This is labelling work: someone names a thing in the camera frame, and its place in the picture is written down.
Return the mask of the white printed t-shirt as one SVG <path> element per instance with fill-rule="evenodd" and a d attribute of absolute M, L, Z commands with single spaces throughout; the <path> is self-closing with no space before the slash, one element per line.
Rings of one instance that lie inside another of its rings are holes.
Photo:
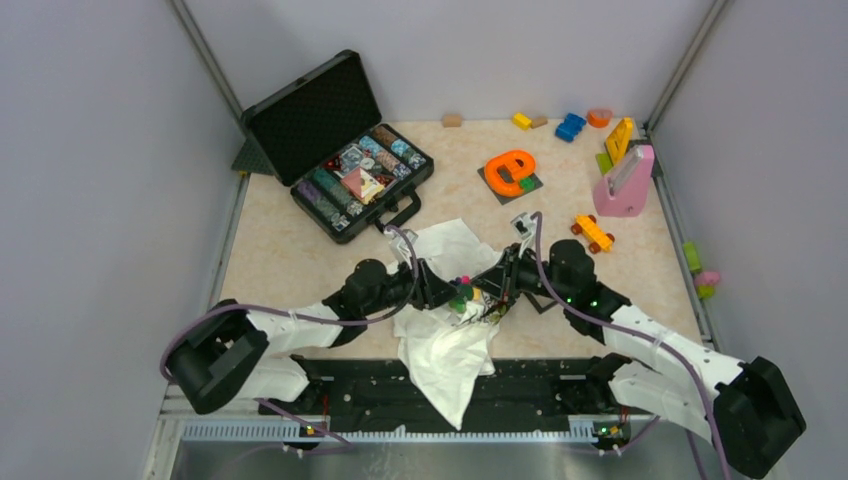
<path fill-rule="evenodd" d="M 473 277 L 500 258 L 461 219 L 420 230 L 414 249 L 445 280 Z M 466 313 L 448 306 L 424 311 L 406 307 L 393 323 L 398 358 L 412 384 L 453 430 L 460 431 L 477 379 L 495 372 L 489 347 L 499 333 L 498 321 L 485 320 L 482 305 L 474 301 Z"/>

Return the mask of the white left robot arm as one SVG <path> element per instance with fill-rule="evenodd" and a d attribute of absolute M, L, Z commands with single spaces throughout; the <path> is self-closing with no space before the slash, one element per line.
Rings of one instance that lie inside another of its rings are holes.
<path fill-rule="evenodd" d="M 433 310 L 460 290 L 459 282 L 441 279 L 423 259 L 401 263 L 395 272 L 366 259 L 338 291 L 308 307 L 219 302 L 169 344 L 160 371 L 197 414 L 254 398 L 282 400 L 295 412 L 308 413 L 319 404 L 321 388 L 289 352 L 345 345 L 406 307 Z"/>

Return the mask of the colourful beaded brooch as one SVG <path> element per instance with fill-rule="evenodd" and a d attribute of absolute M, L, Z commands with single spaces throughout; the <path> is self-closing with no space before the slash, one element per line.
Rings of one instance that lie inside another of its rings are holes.
<path fill-rule="evenodd" d="M 469 276 L 456 277 L 449 283 L 455 287 L 456 295 L 448 305 L 456 313 L 465 313 L 470 302 L 482 301 L 482 291 L 472 285 Z"/>

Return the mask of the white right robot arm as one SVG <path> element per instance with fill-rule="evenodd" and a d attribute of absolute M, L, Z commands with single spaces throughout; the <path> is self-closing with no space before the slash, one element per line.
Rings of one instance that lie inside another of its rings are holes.
<path fill-rule="evenodd" d="M 710 443 L 742 475 L 764 478 L 807 429 L 775 363 L 736 359 L 663 325 L 602 283 L 576 240 L 554 243 L 546 260 L 514 244 L 471 283 L 507 305 L 522 294 L 553 300 L 574 330 L 611 351 L 586 385 L 594 409 L 649 412 Z"/>

